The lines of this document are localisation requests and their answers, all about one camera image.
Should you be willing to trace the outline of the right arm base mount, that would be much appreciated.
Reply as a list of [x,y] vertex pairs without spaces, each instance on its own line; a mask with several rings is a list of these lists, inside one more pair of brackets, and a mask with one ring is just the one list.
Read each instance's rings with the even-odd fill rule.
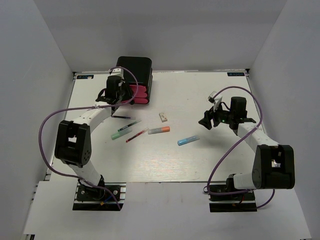
[[243,213],[256,212],[256,198],[253,192],[234,195],[212,195],[207,187],[203,193],[209,195],[209,210],[211,213]]

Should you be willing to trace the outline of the pink top drawer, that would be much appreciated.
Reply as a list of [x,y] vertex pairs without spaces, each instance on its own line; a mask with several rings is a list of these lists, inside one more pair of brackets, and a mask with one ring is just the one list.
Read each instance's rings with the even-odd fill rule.
[[132,89],[133,92],[142,92],[142,93],[146,93],[147,92],[147,88],[143,85],[130,85],[130,88]]

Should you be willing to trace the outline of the white eraser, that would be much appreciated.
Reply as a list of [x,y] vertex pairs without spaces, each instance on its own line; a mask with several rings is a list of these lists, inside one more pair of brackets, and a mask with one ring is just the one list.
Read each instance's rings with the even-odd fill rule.
[[162,123],[168,121],[167,115],[164,112],[160,112],[159,113],[159,117],[160,117],[160,120],[161,120]]

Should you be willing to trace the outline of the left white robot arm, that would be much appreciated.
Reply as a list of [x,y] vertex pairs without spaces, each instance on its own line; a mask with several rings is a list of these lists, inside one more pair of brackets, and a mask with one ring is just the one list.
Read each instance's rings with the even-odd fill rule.
[[88,186],[88,193],[99,200],[105,196],[106,187],[101,183],[100,175],[90,161],[92,155],[91,133],[104,120],[111,117],[119,108],[116,106],[133,97],[133,91],[122,76],[109,76],[106,87],[96,99],[98,105],[106,103],[107,107],[94,107],[74,120],[63,120],[57,131],[54,150],[55,158],[68,165],[80,178],[80,183]]

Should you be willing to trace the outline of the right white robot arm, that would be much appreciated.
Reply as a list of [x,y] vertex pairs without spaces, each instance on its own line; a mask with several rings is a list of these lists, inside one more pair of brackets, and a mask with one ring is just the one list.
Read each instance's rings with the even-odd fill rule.
[[213,104],[205,111],[199,124],[211,130],[219,124],[227,124],[240,141],[245,141],[255,156],[252,170],[247,173],[231,174],[223,189],[207,185],[212,196],[228,196],[236,200],[243,194],[261,189],[292,189],[295,185],[294,150],[290,145],[281,145],[267,136],[253,118],[247,117],[247,100],[244,97],[231,98],[230,108],[222,107],[222,96],[210,96]]

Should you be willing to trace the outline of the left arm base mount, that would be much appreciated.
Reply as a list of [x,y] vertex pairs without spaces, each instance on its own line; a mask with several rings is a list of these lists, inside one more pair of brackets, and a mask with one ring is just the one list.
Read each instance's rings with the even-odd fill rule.
[[[125,202],[126,186],[126,183],[105,183],[105,187],[112,192],[121,208]],[[93,189],[80,183],[77,184],[72,210],[98,212],[120,211],[117,203],[109,192],[101,189]]]

